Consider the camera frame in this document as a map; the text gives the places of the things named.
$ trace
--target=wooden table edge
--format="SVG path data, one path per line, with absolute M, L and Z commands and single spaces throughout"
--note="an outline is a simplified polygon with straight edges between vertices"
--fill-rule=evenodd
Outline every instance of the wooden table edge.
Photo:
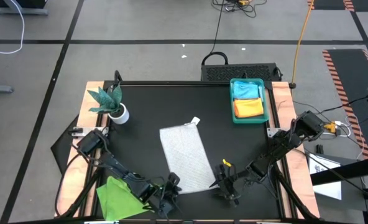
M 98 87 L 103 87 L 104 82 L 88 82 L 86 85 L 86 91 L 83 95 L 83 101 L 80 108 L 79 118 L 77 126 L 82 127 L 94 127 L 96 125 L 97 114 L 89 112 L 91 107 L 97 107 L 98 104 L 92 99 L 87 90 L 96 91 Z M 292 96 L 290 94 L 289 85 L 287 82 L 272 82 L 273 93 L 275 97 L 275 105 L 278 110 L 278 119 L 280 127 L 282 129 L 289 129 L 290 122 L 293 118 L 296 118 L 296 112 L 294 109 Z M 274 127 L 274 118 L 270 111 L 270 126 Z M 103 118 L 102 125 L 106 125 L 106 118 Z M 76 144 L 79 140 L 74 139 L 73 144 Z M 71 148 L 68 161 L 70 161 L 77 152 L 74 148 Z M 306 205 L 312 214 L 319 217 L 318 206 L 316 204 L 315 194 L 311 183 L 310 173 L 308 172 L 308 166 L 306 157 L 299 152 L 291 151 L 287 154 L 288 170 L 292 182 L 294 191 L 298 194 L 301 201 Z M 85 183 L 86 171 L 88 165 L 83 158 L 77 158 L 72 162 L 72 165 L 68 168 L 65 174 L 65 178 L 62 183 L 60 195 L 57 201 L 57 208 L 60 213 L 65 212 L 73 201 L 77 198 L 80 191 L 83 189 Z M 281 186 L 282 202 L 284 207 L 284 214 L 290 218 L 290 206 L 286 191 Z M 91 215 L 91 208 L 93 206 L 93 198 L 96 196 L 95 185 L 91 189 L 86 199 L 85 216 Z M 299 211 L 297 211 L 299 218 L 302 217 Z

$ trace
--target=potted plant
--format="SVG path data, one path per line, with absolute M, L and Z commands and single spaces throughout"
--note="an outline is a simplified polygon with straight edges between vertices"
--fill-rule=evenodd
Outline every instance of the potted plant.
M 113 91 L 106 93 L 98 87 L 98 93 L 88 90 L 88 93 L 99 103 L 99 108 L 90 108 L 89 111 L 99 114 L 108 114 L 116 124 L 124 124 L 129 119 L 129 112 L 122 101 L 121 86 L 118 85 Z

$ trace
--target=yellow cloth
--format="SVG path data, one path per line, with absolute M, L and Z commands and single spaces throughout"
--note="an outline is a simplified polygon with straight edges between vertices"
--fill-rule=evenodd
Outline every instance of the yellow cloth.
M 264 113 L 261 98 L 253 100 L 234 100 L 234 111 L 237 118 L 248 118 Z

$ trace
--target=green cloth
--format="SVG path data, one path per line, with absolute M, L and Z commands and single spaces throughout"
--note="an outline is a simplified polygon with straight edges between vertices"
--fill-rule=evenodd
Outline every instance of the green cloth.
M 121 220 L 147 212 L 144 206 L 131 194 L 127 184 L 114 177 L 108 177 L 107 183 L 97 188 L 98 198 L 106 221 Z

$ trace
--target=white flower pot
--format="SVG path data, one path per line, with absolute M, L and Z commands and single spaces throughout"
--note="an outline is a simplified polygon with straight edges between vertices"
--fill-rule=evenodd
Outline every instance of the white flower pot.
M 113 116 L 111 116 L 111 114 L 108 114 L 109 118 L 111 118 L 112 121 L 115 122 L 115 124 L 124 124 L 127 122 L 127 120 L 129 119 L 130 115 L 129 115 L 129 111 L 126 109 L 126 106 L 121 103 L 121 110 L 123 110 L 123 114 L 120 115 L 119 117 L 115 118 Z

